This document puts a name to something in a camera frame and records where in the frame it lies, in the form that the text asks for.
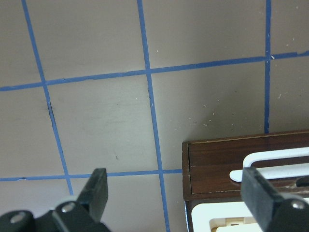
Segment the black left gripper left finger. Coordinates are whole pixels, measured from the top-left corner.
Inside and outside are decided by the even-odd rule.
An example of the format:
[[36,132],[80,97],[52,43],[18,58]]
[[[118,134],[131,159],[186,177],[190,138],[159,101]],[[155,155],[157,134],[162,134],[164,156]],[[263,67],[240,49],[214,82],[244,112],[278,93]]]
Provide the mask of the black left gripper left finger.
[[96,168],[80,192],[77,202],[95,222],[100,222],[108,201],[106,168]]

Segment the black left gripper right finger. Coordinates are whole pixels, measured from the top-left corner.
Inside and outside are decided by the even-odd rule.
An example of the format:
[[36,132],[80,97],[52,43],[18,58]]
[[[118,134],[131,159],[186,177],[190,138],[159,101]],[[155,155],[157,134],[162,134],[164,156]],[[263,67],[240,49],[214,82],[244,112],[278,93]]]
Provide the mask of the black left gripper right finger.
[[254,167],[242,170],[241,198],[261,230],[271,231],[272,221],[284,197]]

